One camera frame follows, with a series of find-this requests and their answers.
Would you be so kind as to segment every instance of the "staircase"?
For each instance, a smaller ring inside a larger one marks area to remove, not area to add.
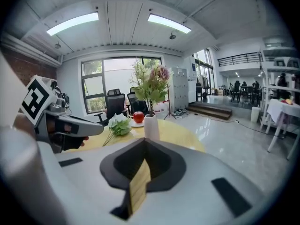
[[[209,103],[200,102],[194,102],[190,104],[186,109],[194,113],[201,113],[203,115],[224,120],[230,119],[231,115],[233,114],[233,111],[230,108],[217,107]]]

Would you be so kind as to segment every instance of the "white table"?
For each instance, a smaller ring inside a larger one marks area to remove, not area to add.
[[[271,99],[268,110],[267,110],[267,113],[268,113],[268,115],[267,115],[268,127],[267,127],[267,130],[266,130],[266,133],[268,133],[269,130],[270,130],[271,118],[277,124],[276,132],[275,132],[274,137],[271,141],[271,144],[268,148],[268,152],[270,152],[271,149],[273,148],[273,146],[275,145],[275,142],[276,142],[276,140],[278,138],[278,135],[280,133],[280,129],[283,125],[283,120],[284,120],[285,114],[287,114],[289,116],[295,116],[295,117],[300,118],[300,106],[298,104],[289,105],[289,104],[286,104],[286,103],[279,102],[276,99]],[[283,134],[286,133],[287,126],[288,126],[288,123],[285,125]],[[296,149],[296,146],[299,142],[299,139],[300,139],[300,130],[299,130],[297,138],[296,138],[296,140],[293,144],[293,147],[292,147],[289,155],[287,156],[288,160],[290,159],[290,157],[292,156],[292,153]]]

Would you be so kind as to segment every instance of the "balcony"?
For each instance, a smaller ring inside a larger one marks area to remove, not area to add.
[[[251,52],[246,54],[240,54],[232,57],[221,58],[218,59],[219,66],[228,66],[228,65],[236,65],[240,63],[251,63],[251,62],[259,62],[263,60],[258,52]]]

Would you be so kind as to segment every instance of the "white tablecloth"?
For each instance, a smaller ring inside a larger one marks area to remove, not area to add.
[[[300,106],[298,104],[289,105],[276,99],[271,99],[267,113],[270,114],[275,123],[278,122],[281,112],[300,118]]]

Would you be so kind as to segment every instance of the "glossy floor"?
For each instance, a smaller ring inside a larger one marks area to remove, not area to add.
[[[157,116],[163,119],[165,114],[160,113]],[[182,119],[166,119],[195,133],[207,153],[245,175],[264,194],[276,189],[287,171],[290,162],[286,160],[286,156],[293,146],[293,137],[278,139],[271,153],[268,153],[267,148],[275,131],[270,130],[270,135],[253,131],[249,128],[259,130],[259,124],[249,120],[235,117],[230,119],[239,120],[241,124],[249,127],[246,128],[235,121],[220,122],[197,116],[193,112]]]
[[[198,98],[199,102],[209,103],[209,104],[218,104],[218,105],[225,105],[231,107],[240,107],[245,109],[251,109],[252,104],[250,103],[250,99],[247,97],[241,97],[240,102],[238,103],[237,98],[231,101],[231,96],[208,96],[207,99],[200,99]]]

